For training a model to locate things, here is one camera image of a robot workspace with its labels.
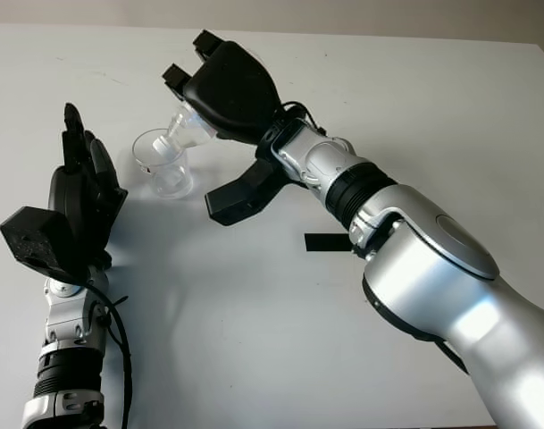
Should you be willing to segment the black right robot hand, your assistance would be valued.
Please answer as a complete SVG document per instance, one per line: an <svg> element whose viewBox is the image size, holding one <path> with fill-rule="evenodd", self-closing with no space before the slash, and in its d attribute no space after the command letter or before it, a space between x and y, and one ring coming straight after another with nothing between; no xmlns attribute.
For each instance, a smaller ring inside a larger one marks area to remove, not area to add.
<svg viewBox="0 0 544 429"><path fill-rule="evenodd" d="M256 145L281 109L269 72L244 47L202 30L193 41L202 65L189 74L176 64L164 84L223 139Z"/></svg>

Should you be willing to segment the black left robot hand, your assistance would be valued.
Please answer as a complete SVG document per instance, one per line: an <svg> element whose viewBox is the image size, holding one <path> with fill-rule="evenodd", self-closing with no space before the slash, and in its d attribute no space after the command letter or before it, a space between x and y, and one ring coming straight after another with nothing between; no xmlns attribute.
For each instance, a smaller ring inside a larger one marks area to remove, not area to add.
<svg viewBox="0 0 544 429"><path fill-rule="evenodd" d="M88 265L106 270L113 224L128 196L104 143L83 125L77 107L66 103L62 132L63 165L52 176L48 208L67 219L74 248Z"/></svg>

